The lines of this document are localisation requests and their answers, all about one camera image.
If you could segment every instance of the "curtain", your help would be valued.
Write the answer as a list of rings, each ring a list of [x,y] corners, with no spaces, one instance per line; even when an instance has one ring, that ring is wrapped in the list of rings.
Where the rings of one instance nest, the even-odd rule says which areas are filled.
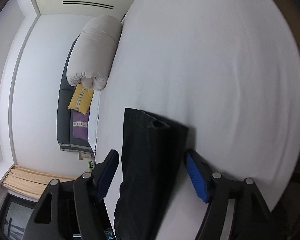
[[[14,165],[3,179],[2,185],[21,195],[39,199],[52,179],[59,179],[60,182],[65,182],[74,180],[77,177],[47,173]]]

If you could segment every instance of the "purple pillow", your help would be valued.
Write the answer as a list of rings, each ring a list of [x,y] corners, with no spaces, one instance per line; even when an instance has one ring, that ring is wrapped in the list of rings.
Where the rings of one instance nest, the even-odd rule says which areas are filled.
[[[72,110],[72,121],[73,121],[73,137],[81,138],[88,142],[88,120],[90,115],[90,110],[86,115]]]

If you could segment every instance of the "black pants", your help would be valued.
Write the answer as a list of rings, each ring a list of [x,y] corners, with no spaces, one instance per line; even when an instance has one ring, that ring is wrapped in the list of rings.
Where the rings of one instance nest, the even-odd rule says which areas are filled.
[[[155,114],[126,108],[117,240],[153,240],[159,230],[185,150],[188,128]]]

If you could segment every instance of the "yellow pillow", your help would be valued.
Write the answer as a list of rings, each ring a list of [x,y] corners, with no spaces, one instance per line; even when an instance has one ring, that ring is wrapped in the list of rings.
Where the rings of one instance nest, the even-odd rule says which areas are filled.
[[[82,84],[77,84],[68,109],[74,109],[86,115],[90,108],[92,96],[93,89],[87,89]]]

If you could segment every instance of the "silver screw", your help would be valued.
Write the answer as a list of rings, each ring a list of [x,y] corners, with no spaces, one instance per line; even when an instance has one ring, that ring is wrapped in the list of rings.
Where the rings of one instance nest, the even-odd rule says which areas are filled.
[[[219,172],[214,172],[212,174],[212,177],[214,177],[215,179],[220,179],[221,178],[221,174]]]
[[[54,185],[57,185],[58,184],[58,180],[57,179],[53,179],[52,181],[50,181],[50,184],[52,185],[52,186],[54,186]]]
[[[253,181],[253,179],[246,178],[246,183],[251,185],[254,183],[254,181]]]
[[[88,179],[88,178],[91,177],[91,173],[90,173],[90,172],[85,172],[84,174],[82,174],[82,177],[83,177],[84,179]]]

